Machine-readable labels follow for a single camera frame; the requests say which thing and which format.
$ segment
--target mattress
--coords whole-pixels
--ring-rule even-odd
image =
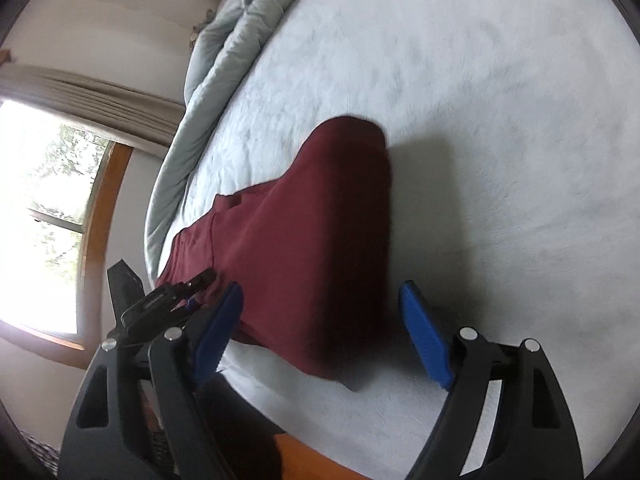
[[[210,136],[166,236],[279,177],[312,129],[386,133],[389,308],[414,280],[449,319],[545,348],[586,472],[640,399],[640,46],[611,0],[297,0]],[[404,478],[444,391],[401,332],[342,382],[231,342],[225,375],[284,430]],[[481,463],[493,384],[466,470]]]

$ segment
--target window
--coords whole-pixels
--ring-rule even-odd
[[[0,106],[0,135],[0,286],[11,291],[0,303],[0,335],[85,366],[99,337],[106,237],[131,149],[14,102]]]

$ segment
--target white wall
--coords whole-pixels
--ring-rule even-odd
[[[23,63],[183,101],[189,36],[218,0],[31,0],[4,42]]]
[[[182,101],[191,27],[217,0],[32,0],[3,48],[19,62],[71,70]],[[123,258],[146,284],[143,226],[161,161],[132,154],[106,264]],[[114,324],[106,285],[102,332]],[[0,339],[0,398],[17,425],[59,446],[84,372]]]

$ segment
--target curtain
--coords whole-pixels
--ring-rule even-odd
[[[164,157],[184,105],[71,72],[5,62],[0,100],[65,116],[97,135]]]

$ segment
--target maroon garment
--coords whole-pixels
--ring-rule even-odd
[[[277,180],[217,195],[174,238],[157,285],[218,273],[199,300],[230,282],[244,291],[234,335],[303,372],[332,377],[336,359],[382,327],[391,175],[385,137],[368,121],[320,124]]]

